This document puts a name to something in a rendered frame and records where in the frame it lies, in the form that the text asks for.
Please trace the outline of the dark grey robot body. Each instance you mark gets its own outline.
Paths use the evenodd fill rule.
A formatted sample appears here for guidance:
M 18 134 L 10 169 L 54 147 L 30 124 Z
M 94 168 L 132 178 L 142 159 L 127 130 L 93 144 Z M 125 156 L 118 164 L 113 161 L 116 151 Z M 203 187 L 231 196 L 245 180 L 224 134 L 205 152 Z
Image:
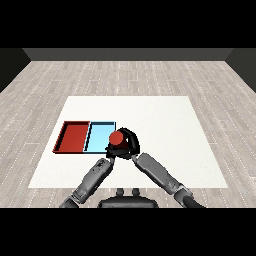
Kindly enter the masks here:
M 98 208 L 158 208 L 158 204 L 155 200 L 142 197 L 138 188 L 132 189 L 131 196 L 125 196 L 124 189 L 118 188 L 116 195 L 101 200 Z

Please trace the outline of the red shallow open box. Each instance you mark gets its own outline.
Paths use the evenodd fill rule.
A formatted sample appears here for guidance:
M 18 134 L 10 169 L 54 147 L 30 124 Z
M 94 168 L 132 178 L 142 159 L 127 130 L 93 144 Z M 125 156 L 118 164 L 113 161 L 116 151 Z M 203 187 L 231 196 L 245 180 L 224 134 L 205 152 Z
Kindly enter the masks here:
M 65 121 L 53 148 L 55 154 L 82 154 L 89 121 Z

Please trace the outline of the light blue shallow open box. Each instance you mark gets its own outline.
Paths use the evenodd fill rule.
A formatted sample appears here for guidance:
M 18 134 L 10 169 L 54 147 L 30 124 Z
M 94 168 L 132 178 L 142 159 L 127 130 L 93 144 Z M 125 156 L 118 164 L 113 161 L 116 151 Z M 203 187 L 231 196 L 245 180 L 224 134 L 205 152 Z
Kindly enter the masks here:
M 92 121 L 84 143 L 85 154 L 105 154 L 109 136 L 116 130 L 115 121 Z

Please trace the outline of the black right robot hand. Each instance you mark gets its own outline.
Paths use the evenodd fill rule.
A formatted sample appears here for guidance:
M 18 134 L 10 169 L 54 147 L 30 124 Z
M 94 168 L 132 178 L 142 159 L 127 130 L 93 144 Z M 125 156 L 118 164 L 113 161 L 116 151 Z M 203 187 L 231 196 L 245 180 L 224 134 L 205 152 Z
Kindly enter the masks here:
M 123 159 L 132 159 L 140 153 L 140 144 L 137 135 L 128 128 L 120 128 L 122 141 L 115 146 L 116 156 Z

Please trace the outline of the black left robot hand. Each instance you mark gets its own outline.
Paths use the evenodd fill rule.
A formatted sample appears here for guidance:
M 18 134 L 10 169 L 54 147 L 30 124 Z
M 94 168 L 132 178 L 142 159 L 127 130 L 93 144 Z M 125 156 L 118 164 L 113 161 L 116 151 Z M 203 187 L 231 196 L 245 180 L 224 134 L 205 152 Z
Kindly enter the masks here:
M 108 144 L 108 146 L 105 148 L 105 150 L 106 150 L 107 158 L 113 158 L 113 159 L 116 158 L 116 156 L 114 155 L 114 152 L 116 151 L 116 147 L 113 146 L 111 143 Z

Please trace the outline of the small red can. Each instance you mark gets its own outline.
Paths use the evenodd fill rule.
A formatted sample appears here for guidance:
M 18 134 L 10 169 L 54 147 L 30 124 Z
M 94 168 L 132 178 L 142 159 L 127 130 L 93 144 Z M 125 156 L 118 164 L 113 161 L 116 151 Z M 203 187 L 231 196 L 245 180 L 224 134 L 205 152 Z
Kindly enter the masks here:
M 109 142 L 117 149 L 128 149 L 129 145 L 120 131 L 114 131 L 109 136 Z

